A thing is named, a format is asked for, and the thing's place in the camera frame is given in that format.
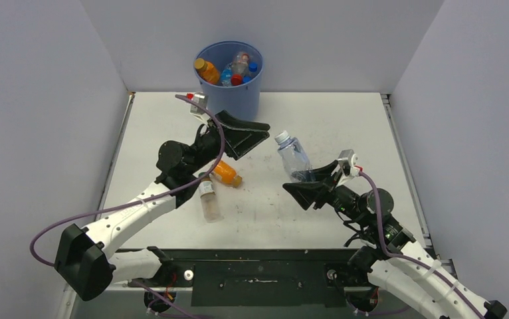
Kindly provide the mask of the orange pineapple-label juice bottle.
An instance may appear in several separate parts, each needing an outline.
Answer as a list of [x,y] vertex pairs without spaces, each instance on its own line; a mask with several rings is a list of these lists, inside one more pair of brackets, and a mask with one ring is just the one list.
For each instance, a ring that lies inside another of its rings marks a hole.
[[197,74],[206,82],[213,85],[218,85],[221,73],[215,65],[204,58],[196,58],[193,63],[194,69]]

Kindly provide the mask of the plain orange juice bottle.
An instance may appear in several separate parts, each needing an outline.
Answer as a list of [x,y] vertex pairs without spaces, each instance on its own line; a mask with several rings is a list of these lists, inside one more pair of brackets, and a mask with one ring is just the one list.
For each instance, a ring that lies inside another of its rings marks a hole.
[[219,161],[211,175],[222,184],[234,188],[239,188],[243,182],[243,178],[237,171],[223,160]]

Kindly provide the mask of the clear bottle red round logo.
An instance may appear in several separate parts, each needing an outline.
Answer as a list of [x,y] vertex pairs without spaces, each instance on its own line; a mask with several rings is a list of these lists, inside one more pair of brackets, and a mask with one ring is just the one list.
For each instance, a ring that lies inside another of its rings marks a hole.
[[250,55],[245,51],[239,51],[231,63],[231,70],[233,74],[245,76],[249,72],[249,64]]

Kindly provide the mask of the cloudy bottle green cap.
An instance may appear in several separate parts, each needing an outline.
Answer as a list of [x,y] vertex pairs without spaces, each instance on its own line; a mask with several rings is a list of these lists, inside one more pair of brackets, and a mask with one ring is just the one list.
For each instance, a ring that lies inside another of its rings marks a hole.
[[219,208],[219,202],[215,193],[213,182],[206,172],[199,174],[201,181],[198,185],[203,216],[208,223],[215,223],[223,219],[223,215]]

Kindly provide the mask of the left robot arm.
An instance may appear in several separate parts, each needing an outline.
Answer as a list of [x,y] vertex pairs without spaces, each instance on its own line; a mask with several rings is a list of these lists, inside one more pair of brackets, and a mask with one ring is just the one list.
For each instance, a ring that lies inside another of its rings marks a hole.
[[102,294],[112,283],[146,279],[165,285],[171,268],[155,247],[120,252],[119,248],[157,218],[193,197],[196,173],[223,154],[241,159],[269,137],[270,125],[234,118],[221,111],[201,125],[190,145],[169,140],[158,151],[160,175],[132,202],[114,208],[99,220],[63,230],[54,269],[83,301]]

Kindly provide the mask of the crushed blue-label water bottle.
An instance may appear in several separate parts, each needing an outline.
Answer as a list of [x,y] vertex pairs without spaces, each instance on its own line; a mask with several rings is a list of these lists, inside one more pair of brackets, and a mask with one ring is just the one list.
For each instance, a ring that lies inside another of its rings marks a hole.
[[221,72],[221,86],[223,87],[230,87],[231,84],[231,77],[233,76],[233,70],[231,67],[231,63],[229,63]]

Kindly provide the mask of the Pepsi bottle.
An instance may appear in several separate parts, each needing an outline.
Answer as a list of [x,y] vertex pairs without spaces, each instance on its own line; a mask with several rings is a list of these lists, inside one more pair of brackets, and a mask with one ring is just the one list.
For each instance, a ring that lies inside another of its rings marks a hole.
[[250,62],[247,70],[243,76],[243,82],[250,82],[258,73],[258,64],[256,62]]

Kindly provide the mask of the small clear water bottle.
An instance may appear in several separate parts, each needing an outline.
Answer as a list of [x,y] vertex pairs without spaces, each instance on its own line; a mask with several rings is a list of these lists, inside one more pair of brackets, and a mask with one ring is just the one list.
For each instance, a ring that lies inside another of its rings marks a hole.
[[284,170],[292,183],[315,181],[312,165],[298,138],[286,130],[274,137]]

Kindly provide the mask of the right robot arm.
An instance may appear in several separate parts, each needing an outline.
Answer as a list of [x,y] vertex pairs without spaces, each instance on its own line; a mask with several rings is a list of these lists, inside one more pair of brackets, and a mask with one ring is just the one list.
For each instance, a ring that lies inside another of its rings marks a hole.
[[329,205],[364,245],[338,276],[368,283],[394,295],[425,318],[504,318],[507,307],[462,284],[441,261],[391,214],[393,198],[360,166],[340,160],[316,170],[318,180],[285,183],[283,189],[303,208]]

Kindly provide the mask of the red-label clear bottle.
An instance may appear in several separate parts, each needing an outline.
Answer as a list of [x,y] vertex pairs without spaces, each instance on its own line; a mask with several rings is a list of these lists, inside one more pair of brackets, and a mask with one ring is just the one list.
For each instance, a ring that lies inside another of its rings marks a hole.
[[232,86],[240,86],[244,83],[244,78],[240,74],[233,74],[230,79]]

